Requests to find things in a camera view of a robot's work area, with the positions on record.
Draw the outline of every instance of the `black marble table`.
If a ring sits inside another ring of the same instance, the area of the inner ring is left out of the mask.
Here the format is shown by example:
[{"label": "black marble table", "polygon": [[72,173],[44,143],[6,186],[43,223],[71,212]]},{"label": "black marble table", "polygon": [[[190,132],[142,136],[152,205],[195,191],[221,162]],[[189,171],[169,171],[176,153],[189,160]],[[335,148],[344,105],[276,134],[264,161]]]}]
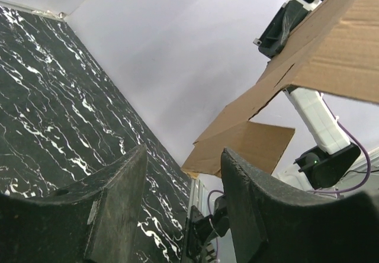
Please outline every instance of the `black marble table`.
[{"label": "black marble table", "polygon": [[133,262],[179,262],[190,179],[74,32],[0,7],[0,37],[0,191],[43,197],[145,143]]}]

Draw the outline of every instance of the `cardboard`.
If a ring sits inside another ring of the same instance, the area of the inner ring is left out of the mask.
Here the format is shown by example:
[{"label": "cardboard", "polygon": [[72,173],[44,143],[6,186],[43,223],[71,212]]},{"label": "cardboard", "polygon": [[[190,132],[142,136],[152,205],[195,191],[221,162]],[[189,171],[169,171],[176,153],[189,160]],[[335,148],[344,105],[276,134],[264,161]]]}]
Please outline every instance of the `cardboard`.
[{"label": "cardboard", "polygon": [[[262,128],[248,120],[289,85],[378,103],[379,0],[325,0],[291,33],[257,84],[227,105],[200,135],[183,170],[219,176],[220,147],[228,146],[271,173],[292,135],[277,126],[260,134]],[[247,123],[252,124],[246,126],[254,143],[230,133]]]}]

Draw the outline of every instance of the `cardboard box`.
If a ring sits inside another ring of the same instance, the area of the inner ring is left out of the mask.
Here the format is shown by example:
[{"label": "cardboard box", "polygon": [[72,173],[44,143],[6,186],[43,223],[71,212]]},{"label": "cardboard box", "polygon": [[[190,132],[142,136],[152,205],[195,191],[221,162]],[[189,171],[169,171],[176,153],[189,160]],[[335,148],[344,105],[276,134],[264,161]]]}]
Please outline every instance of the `cardboard box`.
[{"label": "cardboard box", "polygon": [[294,129],[248,122],[295,85],[379,102],[379,0],[325,0],[292,33],[255,86],[227,105],[196,140],[182,169],[220,176],[230,147],[272,173]]}]

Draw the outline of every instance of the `robotic arm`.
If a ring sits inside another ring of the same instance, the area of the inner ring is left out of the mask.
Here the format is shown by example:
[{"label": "robotic arm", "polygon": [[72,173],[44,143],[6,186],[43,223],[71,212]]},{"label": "robotic arm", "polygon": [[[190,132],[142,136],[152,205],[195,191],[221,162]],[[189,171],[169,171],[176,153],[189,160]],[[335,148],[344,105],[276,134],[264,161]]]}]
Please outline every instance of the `robotic arm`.
[{"label": "robotic arm", "polygon": [[[270,25],[254,43],[268,58],[279,54],[293,30],[323,0],[287,0]],[[317,146],[304,152],[277,178],[301,190],[335,185],[359,157],[359,147],[350,142],[321,93],[292,86],[284,91],[305,122]]]}]

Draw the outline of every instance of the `black and white marble surface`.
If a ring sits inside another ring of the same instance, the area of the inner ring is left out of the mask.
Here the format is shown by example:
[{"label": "black and white marble surface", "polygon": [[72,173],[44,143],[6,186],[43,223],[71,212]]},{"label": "black and white marble surface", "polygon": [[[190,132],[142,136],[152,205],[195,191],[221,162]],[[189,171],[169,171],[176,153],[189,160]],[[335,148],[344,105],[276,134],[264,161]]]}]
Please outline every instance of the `black and white marble surface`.
[{"label": "black and white marble surface", "polygon": [[0,191],[44,196],[145,143],[133,262],[179,262],[190,179],[74,32],[0,7],[0,37]]}]

